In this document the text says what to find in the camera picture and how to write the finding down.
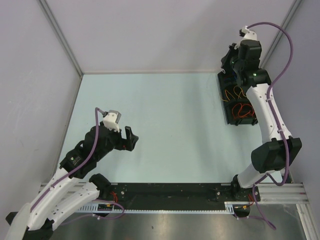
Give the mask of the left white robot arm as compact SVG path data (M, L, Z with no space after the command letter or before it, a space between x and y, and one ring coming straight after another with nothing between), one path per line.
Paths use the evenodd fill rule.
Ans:
M35 199L26 203L18 212L10 212L6 221L7 240L49 240L61 225L80 207L94 200L110 196L111 183L102 175L94 174L79 190L70 196L68 191L96 168L97 163L113 150L133 151L138 141L129 126L125 138L116 124L96 124L85 134L74 149L60 163L51 180Z

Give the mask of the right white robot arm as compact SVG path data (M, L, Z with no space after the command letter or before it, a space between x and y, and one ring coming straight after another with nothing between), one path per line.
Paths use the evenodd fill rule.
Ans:
M230 45L221 59L222 69L236 74L236 83L253 107L262 138L261 146L251 152L250 165L231 182L230 194L237 201L247 197L249 189L253 190L259 182L271 178L272 173L284 170L284 179L275 182L282 186L302 148L301 140L292 136L281 117L268 72L259 67L261 52L258 40L245 39Z

